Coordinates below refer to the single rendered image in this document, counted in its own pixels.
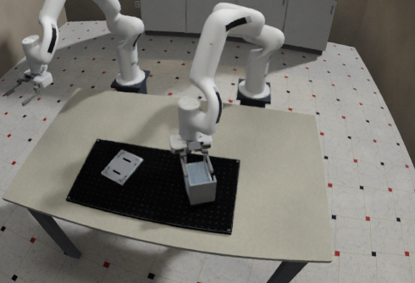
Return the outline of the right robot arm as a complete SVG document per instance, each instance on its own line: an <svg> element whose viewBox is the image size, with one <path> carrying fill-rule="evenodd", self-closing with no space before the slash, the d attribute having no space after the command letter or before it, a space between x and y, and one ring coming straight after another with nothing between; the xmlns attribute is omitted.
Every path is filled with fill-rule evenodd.
<svg viewBox="0 0 415 283"><path fill-rule="evenodd" d="M22 42L30 75L19 72L19 78L30 81L43 72L51 62L58 45L57 20L66 0L45 0L38 16L43 28L42 42L38 35L28 36ZM93 0L104 12L107 28L115 35L124 36L118 46L120 73L116 82L121 86L134 86L142 82L145 73L139 69L136 43L144 31L143 22L136 18L119 14L118 0ZM139 74L140 72L140 74ZM29 79L28 79L29 78Z"/></svg>

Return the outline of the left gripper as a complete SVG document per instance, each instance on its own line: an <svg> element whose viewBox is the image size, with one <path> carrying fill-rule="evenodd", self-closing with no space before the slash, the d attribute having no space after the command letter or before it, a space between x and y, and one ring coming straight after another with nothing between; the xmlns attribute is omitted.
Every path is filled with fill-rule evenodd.
<svg viewBox="0 0 415 283"><path fill-rule="evenodd" d="M180 135L172 135L169 137L170 145L171 145L171 152L172 153L179 153L180 154L180 161L182 164L182 168L184 171L185 177L188 178L187 169L184 165L183 157L186 157L187 153L191 153L191 151L195 152L202 152L202 154L207 154L207 167L209 173L213 173L213 167L211 165L209 156L208 156L208 148L212 147L213 139L211 136L204 135L200 132L200 136L197 138L198 142L204 142L204 145L200 145L200 149L188 150L188 146L186 144L185 139L180 137Z"/></svg>

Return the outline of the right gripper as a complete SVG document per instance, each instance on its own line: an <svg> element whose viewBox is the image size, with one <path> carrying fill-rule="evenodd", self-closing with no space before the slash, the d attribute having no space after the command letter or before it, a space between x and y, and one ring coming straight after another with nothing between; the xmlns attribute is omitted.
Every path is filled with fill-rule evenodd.
<svg viewBox="0 0 415 283"><path fill-rule="evenodd" d="M35 77L31 77L30 81L27 80L23 80L23 79L17 79L18 84L13 86L12 88L10 88L8 91L5 92L5 94L7 96L9 96L10 94L12 94L14 92L14 89L18 86L21 85L21 83L24 82L30 82L31 84L35 85L33 87L34 91L36 91L36 93L34 95L32 95L31 97L28 97L26 100L24 100L22 102L22 105L25 106L26 104L28 104L29 102L31 102L31 99L33 99L34 97L36 97L39 93L40 93L40 89L39 88L44 88L46 86L48 86L50 83L53 82L53 78L51 73L47 72L47 68L41 72L40 74L36 75Z"/></svg>

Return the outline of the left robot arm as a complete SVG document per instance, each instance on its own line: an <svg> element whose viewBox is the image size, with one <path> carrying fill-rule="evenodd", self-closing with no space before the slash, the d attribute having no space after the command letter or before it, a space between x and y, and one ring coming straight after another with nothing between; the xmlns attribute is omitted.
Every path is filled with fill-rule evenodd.
<svg viewBox="0 0 415 283"><path fill-rule="evenodd" d="M200 132L211 136L219 125L223 104L213 77L228 34L241 34L244 40L264 47L249 52L246 80L239 84L240 93L252 99L263 99L270 93L265 85L268 63L271 55L284 44L283 32L265 25L263 15L255 9L217 4L203 27L189 77L205 95L207 112L202 111L197 97L185 96L178 101L179 134L185 139L188 150L201 148L204 142L197 141Z"/></svg>

